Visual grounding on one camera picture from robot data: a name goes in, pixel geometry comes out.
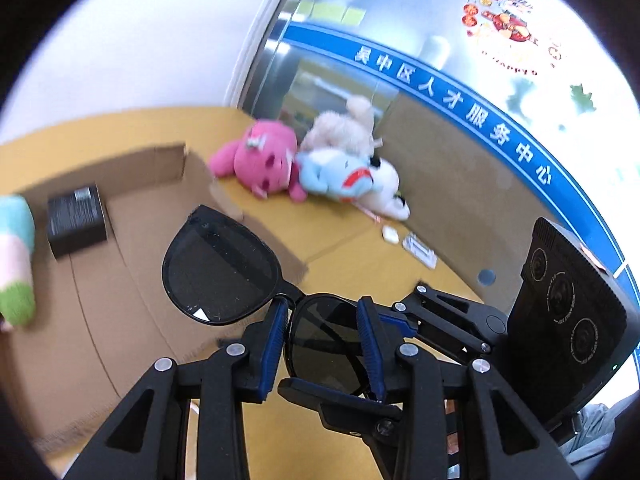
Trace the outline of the grey sleeve forearm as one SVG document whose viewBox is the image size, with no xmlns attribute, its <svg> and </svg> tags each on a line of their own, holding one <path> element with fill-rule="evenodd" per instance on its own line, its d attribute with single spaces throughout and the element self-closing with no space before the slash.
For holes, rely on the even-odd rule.
<svg viewBox="0 0 640 480">
<path fill-rule="evenodd" d="M 630 419 L 630 409 L 638 402 L 636 392 L 610 408 L 605 404 L 588 404 L 578 412 L 580 429 L 559 450 L 579 478 L 586 478 L 602 460 L 615 430 Z"/>
</svg>

